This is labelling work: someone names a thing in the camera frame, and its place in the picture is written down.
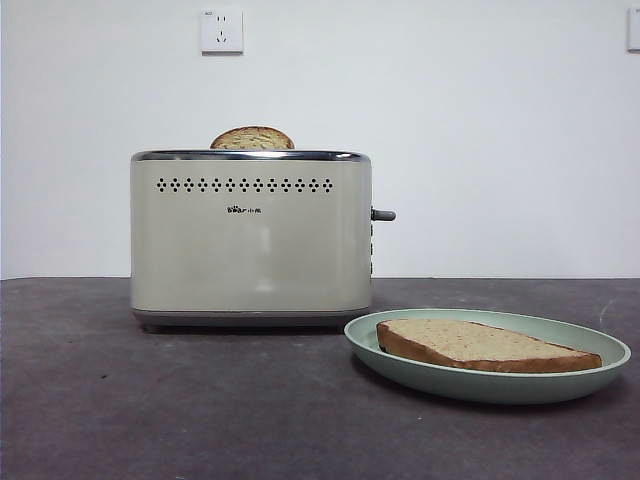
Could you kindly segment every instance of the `bread slice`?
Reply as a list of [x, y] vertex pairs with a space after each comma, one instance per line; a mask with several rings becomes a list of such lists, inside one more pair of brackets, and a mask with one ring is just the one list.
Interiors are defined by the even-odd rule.
[[211, 148], [223, 150], [289, 150], [293, 140], [271, 127], [240, 127], [224, 132]]
[[489, 372], [550, 373], [602, 366], [599, 355], [474, 322], [387, 320], [376, 326], [380, 348], [419, 362]]

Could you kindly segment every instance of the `toaster vent holes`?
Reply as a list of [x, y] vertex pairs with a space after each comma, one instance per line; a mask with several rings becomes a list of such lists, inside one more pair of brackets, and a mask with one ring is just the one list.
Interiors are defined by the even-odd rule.
[[236, 184], [233, 178], [213, 178], [207, 181], [205, 178], [183, 178], [182, 180], [178, 178], [167, 178], [164, 177], [158, 178], [155, 183], [155, 188], [158, 191], [171, 191], [179, 192], [181, 188], [184, 188], [186, 192], [206, 192], [211, 189], [214, 192], [233, 192], [234, 190], [242, 191], [243, 193], [247, 192], [271, 192], [276, 193], [278, 191], [282, 191], [284, 193], [298, 192], [303, 193], [305, 190], [311, 191], [312, 193], [321, 192], [324, 190], [326, 193], [330, 193], [333, 190], [333, 183], [330, 178], [326, 179], [275, 179], [275, 178], [242, 178], [238, 179], [239, 182]]

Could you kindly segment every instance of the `bread crust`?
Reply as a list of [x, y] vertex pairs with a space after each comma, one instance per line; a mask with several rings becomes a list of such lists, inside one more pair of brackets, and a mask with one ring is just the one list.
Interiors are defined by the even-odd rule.
[[[504, 330], [498, 327], [489, 328]], [[427, 345], [405, 338], [397, 334], [396, 332], [393, 332], [389, 325], [387, 325], [387, 322], [378, 323], [376, 325], [376, 333], [378, 335], [378, 343], [380, 344], [380, 347], [387, 353], [398, 355], [400, 357], [408, 358], [411, 360], [416, 360], [419, 362], [433, 363], [445, 367], [466, 368], [470, 370], [504, 373], [555, 373], [587, 370], [602, 366], [602, 359], [599, 355], [589, 352], [583, 352], [566, 347], [564, 345], [556, 345], [550, 342], [544, 343], [571, 350], [576, 353], [575, 356], [556, 358], [526, 358], [514, 360], [456, 360], [439, 353], [438, 351], [428, 347]]]
[[[231, 130], [228, 130], [218, 135], [213, 140], [213, 142], [211, 142], [211, 146], [209, 148], [216, 149], [216, 150], [224, 149], [225, 148], [224, 145], [226, 145], [228, 142], [233, 141], [234, 139], [241, 137], [243, 134], [248, 134], [250, 132], [253, 132], [253, 134], [256, 136], [257, 135], [270, 136], [271, 138], [275, 139], [277, 143], [281, 144], [281, 146], [279, 147], [281, 149], [290, 150], [295, 148], [293, 144], [293, 140], [291, 140], [291, 138], [289, 138], [280, 130], [277, 130], [273, 127], [263, 127], [263, 126], [257, 126], [257, 125], [252, 125], [248, 127], [238, 127], [238, 128], [233, 128]], [[251, 146], [251, 147], [239, 147], [239, 148], [243, 149], [243, 148], [260, 148], [260, 147]]]

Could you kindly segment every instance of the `plate rim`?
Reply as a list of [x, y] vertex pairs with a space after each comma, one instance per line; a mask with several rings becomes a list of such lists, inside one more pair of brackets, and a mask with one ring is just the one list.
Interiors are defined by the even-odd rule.
[[[553, 323], [560, 323], [563, 325], [569, 325], [573, 328], [579, 328], [579, 329], [583, 329], [583, 330], [588, 330], [590, 332], [596, 333], [597, 335], [601, 335], [603, 337], [606, 337], [610, 340], [613, 340], [615, 343], [617, 343], [618, 345], [620, 345], [624, 351], [624, 355], [622, 356], [622, 358], [620, 360], [618, 360], [617, 362], [613, 362], [609, 365], [605, 365], [602, 367], [598, 367], [598, 368], [590, 368], [587, 370], [575, 370], [575, 371], [570, 371], [570, 372], [549, 372], [549, 373], [515, 373], [515, 372], [490, 372], [490, 371], [484, 371], [484, 370], [472, 370], [472, 369], [468, 369], [468, 368], [458, 368], [458, 367], [447, 367], [444, 365], [437, 365], [435, 363], [427, 363], [427, 362], [419, 362], [417, 360], [411, 360], [409, 358], [403, 358], [403, 357], [399, 357], [397, 355], [392, 355], [390, 353], [387, 352], [383, 352], [382, 350], [375, 350], [367, 345], [364, 345], [363, 343], [357, 341], [349, 332], [350, 328], [352, 328], [352, 325], [356, 324], [357, 322], [363, 321], [366, 318], [369, 317], [373, 317], [375, 315], [379, 315], [379, 314], [386, 314], [386, 313], [401, 313], [401, 312], [409, 312], [409, 311], [416, 311], [416, 310], [425, 310], [425, 311], [459, 311], [459, 312], [476, 312], [476, 313], [490, 313], [493, 315], [509, 315], [509, 316], [516, 316], [516, 317], [525, 317], [525, 318], [532, 318], [532, 319], [537, 319], [537, 320], [545, 320], [547, 322], [553, 322]], [[566, 377], [572, 377], [572, 376], [580, 376], [580, 375], [593, 375], [593, 374], [597, 374], [597, 373], [602, 373], [602, 372], [606, 372], [609, 370], [615, 370], [617, 368], [620, 368], [622, 365], [624, 365], [625, 363], [627, 363], [629, 361], [629, 359], [631, 358], [631, 349], [629, 348], [629, 346], [622, 342], [621, 340], [618, 340], [617, 338], [608, 335], [604, 332], [600, 332], [599, 330], [595, 330], [593, 328], [589, 328], [589, 327], [585, 327], [582, 325], [576, 325], [575, 323], [570, 323], [570, 322], [563, 322], [560, 320], [555, 320], [555, 319], [551, 319], [551, 318], [545, 318], [545, 317], [538, 317], [538, 316], [533, 316], [533, 315], [525, 315], [525, 314], [521, 314], [521, 313], [511, 313], [511, 312], [502, 312], [502, 311], [494, 311], [494, 310], [480, 310], [480, 309], [472, 309], [472, 308], [402, 308], [402, 309], [396, 309], [396, 310], [382, 310], [380, 312], [373, 312], [373, 313], [369, 313], [367, 315], [362, 315], [361, 317], [358, 318], [354, 318], [353, 320], [351, 320], [349, 323], [347, 323], [344, 326], [344, 334], [347, 337], [347, 340], [352, 344], [355, 345], [359, 348], [363, 348], [365, 350], [368, 350], [371, 353], [374, 353], [376, 355], [380, 355], [386, 358], [389, 358], [391, 360], [395, 360], [395, 361], [400, 361], [400, 362], [405, 362], [411, 365], [415, 365], [418, 367], [423, 367], [423, 368], [433, 368], [436, 370], [442, 370], [445, 372], [451, 372], [451, 373], [468, 373], [471, 375], [483, 375], [483, 376], [495, 376], [495, 377], [511, 377], [511, 378], [566, 378]]]

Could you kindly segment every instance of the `toaster lever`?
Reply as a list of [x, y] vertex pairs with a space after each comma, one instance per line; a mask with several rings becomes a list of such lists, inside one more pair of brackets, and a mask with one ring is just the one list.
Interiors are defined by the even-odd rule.
[[382, 220], [383, 222], [391, 222], [396, 219], [396, 212], [389, 210], [371, 209], [371, 220]]

